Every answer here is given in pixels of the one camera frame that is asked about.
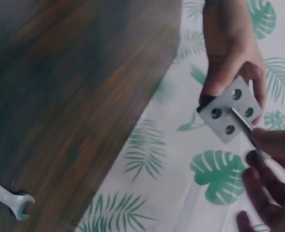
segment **monstera leaf print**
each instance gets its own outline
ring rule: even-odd
[[[168,79],[163,79],[158,85],[155,93],[152,96],[152,101],[155,104],[162,105],[165,101],[169,101],[174,96],[174,87]]]
[[[285,107],[285,59],[273,57],[266,59],[267,92],[274,102],[281,101]]]
[[[166,143],[163,133],[160,132],[151,120],[141,120],[137,123],[129,136],[129,146],[125,155],[128,160],[125,173],[135,173],[134,181],[141,171],[147,172],[157,179],[164,169],[166,158]]]
[[[186,1],[183,5],[185,15],[187,18],[192,18],[196,21],[199,16],[202,14],[202,10],[204,8],[205,1],[204,0],[190,0]]]
[[[240,156],[224,151],[205,151],[191,163],[195,182],[208,185],[206,199],[212,204],[234,203],[244,192],[241,176],[244,166]]]
[[[270,131],[285,130],[285,115],[278,110],[271,113],[265,113],[264,124],[266,129]]]
[[[132,194],[122,197],[116,193],[106,198],[101,194],[93,199],[87,211],[88,219],[82,220],[78,228],[80,232],[146,231],[144,223],[154,219],[139,213],[145,202],[141,196]]]
[[[270,228],[264,224],[255,225],[253,226],[253,229],[256,232],[269,232],[270,231]]]
[[[204,36],[201,32],[185,30],[180,35],[180,44],[175,63],[185,60],[192,54],[200,54],[206,50]]]
[[[266,0],[248,0],[255,37],[258,40],[272,34],[276,27],[276,13],[272,4]]]

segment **hole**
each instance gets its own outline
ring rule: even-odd
[[[241,98],[241,90],[237,88],[231,93],[231,95],[234,100],[239,100]]]
[[[251,107],[249,107],[249,108],[246,110],[246,112],[244,113],[244,115],[245,115],[246,117],[251,117],[252,114],[253,114],[253,108],[251,108]]]
[[[226,129],[225,129],[225,133],[228,135],[234,133],[234,131],[235,131],[235,127],[233,125],[230,125],[230,126],[226,127]]]
[[[213,119],[218,119],[222,114],[222,110],[219,108],[215,108],[211,111],[211,117]]]

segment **hand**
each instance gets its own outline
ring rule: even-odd
[[[285,130],[255,129],[253,139],[258,148],[268,152],[285,169]],[[244,171],[243,182],[254,208],[273,232],[285,232],[285,184],[279,181],[265,162],[257,161],[254,151],[247,155],[246,161],[250,168]],[[278,205],[269,202],[263,187]],[[238,214],[237,224],[240,232],[255,232],[244,211]]]
[[[241,75],[253,81],[254,95],[264,109],[266,64],[255,39],[246,0],[206,0],[203,10],[209,68],[199,103],[218,96]]]

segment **fingernail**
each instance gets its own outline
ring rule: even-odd
[[[244,226],[248,226],[250,224],[249,218],[248,218],[247,213],[245,211],[241,211],[240,213],[238,213],[237,223],[244,225]]]
[[[218,81],[213,81],[210,83],[209,91],[213,96],[219,96],[224,91],[224,89],[225,86]]]

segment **screwdriver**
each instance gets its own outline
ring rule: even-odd
[[[257,157],[256,157],[257,160],[263,161],[264,158],[267,156],[267,154],[265,154],[262,150],[259,150],[257,148],[254,140],[252,139],[253,128],[251,127],[251,125],[242,117],[242,115],[238,112],[238,110],[236,108],[232,107],[230,109],[229,113],[232,115],[233,119],[237,122],[237,124],[239,125],[239,127],[241,128],[243,133],[247,136],[250,143],[255,148],[256,154],[257,154]]]

